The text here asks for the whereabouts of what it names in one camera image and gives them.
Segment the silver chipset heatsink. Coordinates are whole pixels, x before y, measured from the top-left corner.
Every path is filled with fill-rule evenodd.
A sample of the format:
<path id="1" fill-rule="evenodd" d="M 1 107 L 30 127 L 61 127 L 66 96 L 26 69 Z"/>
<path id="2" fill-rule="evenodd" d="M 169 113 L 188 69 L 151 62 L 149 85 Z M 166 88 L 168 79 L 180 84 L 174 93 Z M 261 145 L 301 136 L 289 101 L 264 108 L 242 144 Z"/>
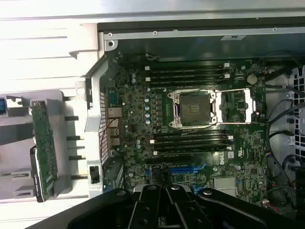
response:
<path id="1" fill-rule="evenodd" d="M 213 181 L 214 189 L 233 197 L 238 195 L 235 177 L 215 177 Z"/>

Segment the metal socket cover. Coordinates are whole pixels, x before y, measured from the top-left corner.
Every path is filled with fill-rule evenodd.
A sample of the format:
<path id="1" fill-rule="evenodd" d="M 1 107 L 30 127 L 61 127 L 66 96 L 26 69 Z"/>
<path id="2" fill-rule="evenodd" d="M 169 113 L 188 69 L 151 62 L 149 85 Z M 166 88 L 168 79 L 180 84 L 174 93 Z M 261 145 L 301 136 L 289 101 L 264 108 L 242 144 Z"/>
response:
<path id="1" fill-rule="evenodd" d="M 246 125 L 252 122 L 255 113 L 255 100 L 249 88 L 231 89 L 210 93 L 213 123 L 227 125 Z"/>

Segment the grey parts rack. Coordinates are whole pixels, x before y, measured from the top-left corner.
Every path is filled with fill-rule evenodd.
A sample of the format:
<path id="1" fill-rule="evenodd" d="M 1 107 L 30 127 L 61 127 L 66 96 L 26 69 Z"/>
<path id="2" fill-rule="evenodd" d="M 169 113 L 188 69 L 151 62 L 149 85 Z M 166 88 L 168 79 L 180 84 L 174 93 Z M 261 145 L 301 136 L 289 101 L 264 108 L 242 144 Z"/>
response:
<path id="1" fill-rule="evenodd" d="M 51 199 L 87 197 L 87 162 L 84 144 L 84 106 L 63 90 L 49 89 L 0 93 L 6 113 L 0 115 L 0 202 L 35 201 L 30 149 L 34 146 L 29 108 L 46 103 L 53 131 L 58 179 Z"/>

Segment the open black PC case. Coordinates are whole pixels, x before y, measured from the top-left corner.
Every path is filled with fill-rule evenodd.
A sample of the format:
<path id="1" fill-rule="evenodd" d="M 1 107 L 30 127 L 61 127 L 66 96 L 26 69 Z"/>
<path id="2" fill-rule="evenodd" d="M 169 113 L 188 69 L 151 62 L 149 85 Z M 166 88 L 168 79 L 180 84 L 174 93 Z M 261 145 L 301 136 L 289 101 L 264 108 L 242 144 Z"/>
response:
<path id="1" fill-rule="evenodd" d="M 115 70 L 116 63 L 135 57 L 154 58 L 161 62 L 251 59 L 266 71 L 266 152 L 260 162 L 265 186 L 263 197 L 256 203 L 236 198 L 305 223 L 305 162 L 293 153 L 292 137 L 295 134 L 289 128 L 294 123 L 294 111 L 304 107 L 305 103 L 294 106 L 289 93 L 302 93 L 288 85 L 292 70 L 305 65 L 304 27 L 195 31 L 128 26 L 124 31 L 122 26 L 111 28 L 99 25 L 98 35 L 103 45 L 102 55 L 86 74 L 88 120 L 85 131 L 88 137 L 89 180 L 93 187 L 100 187 L 100 191 L 91 192 L 93 198 L 123 188 L 103 189 L 105 159 L 101 150 L 104 121 L 101 91 L 107 73 Z M 161 198 L 157 229 L 183 229 L 166 191 L 171 186 L 158 186 Z"/>

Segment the black RAM slot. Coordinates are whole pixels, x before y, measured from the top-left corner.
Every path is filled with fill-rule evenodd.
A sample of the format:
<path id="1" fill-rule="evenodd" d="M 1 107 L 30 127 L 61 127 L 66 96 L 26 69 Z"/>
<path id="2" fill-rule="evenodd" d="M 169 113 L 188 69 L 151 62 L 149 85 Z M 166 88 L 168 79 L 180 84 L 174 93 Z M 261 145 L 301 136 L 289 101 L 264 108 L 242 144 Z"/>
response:
<path id="1" fill-rule="evenodd" d="M 154 150 L 161 151 L 161 150 L 172 150 L 172 149 L 215 148 L 215 147 L 227 147 L 227 146 L 228 144 L 226 143 L 211 142 L 211 143 L 200 143 L 200 144 L 189 144 L 189 145 L 154 146 Z"/>
<path id="2" fill-rule="evenodd" d="M 196 85 L 218 85 L 224 84 L 227 81 L 224 80 L 212 80 L 212 81 L 176 81 L 176 82 L 149 82 L 151 87 L 174 87 L 174 86 L 196 86 Z"/>
<path id="3" fill-rule="evenodd" d="M 196 131 L 190 131 L 190 132 L 173 132 L 173 133 L 160 133 L 160 134 L 154 134 L 154 137 L 165 137 L 165 136 L 183 136 L 183 135 L 194 135 L 194 134 L 200 134 L 200 135 L 216 135 L 216 134 L 228 134 L 228 130 L 196 130 Z"/>
<path id="4" fill-rule="evenodd" d="M 193 74 L 193 75 L 159 75 L 145 77 L 146 82 L 153 81 L 182 81 L 182 80 L 222 80 L 229 79 L 231 75 L 225 74 Z"/>
<path id="5" fill-rule="evenodd" d="M 177 70 L 177 71 L 154 71 L 154 72 L 149 72 L 150 76 L 160 76 L 160 75 L 180 75 L 180 74 L 222 74 L 226 73 L 226 70 L 222 69 L 190 69 L 190 70 Z"/>
<path id="6" fill-rule="evenodd" d="M 165 136 L 156 136 L 154 139 L 149 141 L 150 144 L 157 144 L 161 142 L 171 142 L 171 141 L 186 141 L 186 140 L 234 140 L 233 135 L 165 135 Z"/>
<path id="7" fill-rule="evenodd" d="M 202 65 L 202 66 L 174 66 L 174 67 L 168 67 L 168 68 L 153 68 L 152 66 L 145 66 L 145 71 L 155 71 L 155 72 L 190 72 L 190 71 L 201 71 L 201 70 L 222 70 L 225 68 L 229 68 L 230 63 L 225 62 L 221 65 Z"/>

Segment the blue expansion slot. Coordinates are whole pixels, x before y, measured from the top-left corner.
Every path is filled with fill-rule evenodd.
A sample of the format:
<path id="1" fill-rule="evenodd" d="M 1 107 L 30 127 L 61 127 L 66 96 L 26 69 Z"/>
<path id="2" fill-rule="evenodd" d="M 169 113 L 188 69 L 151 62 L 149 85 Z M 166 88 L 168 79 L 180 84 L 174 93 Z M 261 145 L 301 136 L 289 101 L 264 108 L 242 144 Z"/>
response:
<path id="1" fill-rule="evenodd" d="M 188 174 L 196 173 L 193 167 L 172 167 L 170 168 L 172 174 Z"/>

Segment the CPU socket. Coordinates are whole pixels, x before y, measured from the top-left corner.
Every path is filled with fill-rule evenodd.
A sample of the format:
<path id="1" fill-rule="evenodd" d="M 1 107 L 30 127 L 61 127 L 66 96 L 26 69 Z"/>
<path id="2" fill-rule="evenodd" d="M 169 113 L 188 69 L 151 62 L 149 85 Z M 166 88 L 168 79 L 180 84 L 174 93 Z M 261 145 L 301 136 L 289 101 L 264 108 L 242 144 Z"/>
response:
<path id="1" fill-rule="evenodd" d="M 173 120 L 169 127 L 186 130 L 217 125 L 216 91 L 181 89 L 167 94 L 172 101 Z"/>

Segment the perforated metal disk bay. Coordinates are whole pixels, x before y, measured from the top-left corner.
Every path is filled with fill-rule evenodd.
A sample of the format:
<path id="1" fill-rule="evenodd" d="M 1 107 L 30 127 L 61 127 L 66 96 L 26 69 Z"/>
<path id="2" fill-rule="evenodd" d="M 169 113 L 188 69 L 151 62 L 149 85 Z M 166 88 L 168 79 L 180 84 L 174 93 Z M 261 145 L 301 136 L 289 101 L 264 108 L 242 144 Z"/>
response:
<path id="1" fill-rule="evenodd" d="M 288 85 L 302 93 L 302 95 L 290 92 L 289 96 L 294 101 L 294 106 L 305 103 L 305 65 L 302 68 L 295 68 L 288 78 Z M 305 106 L 294 111 L 294 123 L 289 125 L 292 137 L 293 153 L 300 156 L 305 162 Z"/>

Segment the green motherboard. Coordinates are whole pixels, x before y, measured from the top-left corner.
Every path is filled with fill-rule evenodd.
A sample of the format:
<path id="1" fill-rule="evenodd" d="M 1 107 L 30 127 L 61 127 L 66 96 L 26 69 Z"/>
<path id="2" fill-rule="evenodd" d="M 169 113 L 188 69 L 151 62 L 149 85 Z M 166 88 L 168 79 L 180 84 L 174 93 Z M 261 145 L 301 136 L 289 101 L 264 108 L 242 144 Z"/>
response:
<path id="1" fill-rule="evenodd" d="M 231 75 L 224 84 L 151 87 L 145 77 L 149 72 L 145 66 L 168 68 L 174 66 L 221 65 Z M 101 91 L 104 113 L 101 131 L 101 150 L 105 164 L 104 191 L 123 187 L 134 191 L 139 185 L 187 186 L 193 193 L 206 187 L 214 188 L 215 177 L 235 177 L 238 195 L 236 197 L 256 203 L 263 197 L 265 186 L 260 162 L 266 152 L 266 89 L 265 68 L 256 60 L 213 60 L 161 62 L 154 58 L 124 58 L 115 65 Z M 257 83 L 247 83 L 247 76 L 255 74 Z M 171 99 L 167 94 L 181 89 L 231 90 L 249 88 L 255 100 L 256 111 L 252 122 L 246 125 L 217 124 L 209 128 L 179 130 L 169 127 L 173 120 Z M 234 140 L 186 140 L 150 144 L 154 134 L 190 132 L 196 130 L 228 130 Z M 174 146 L 222 142 L 227 147 L 154 150 L 154 146 Z M 154 157 L 192 156 L 189 164 L 147 165 L 145 160 Z M 172 167 L 193 167 L 196 173 L 172 174 Z"/>

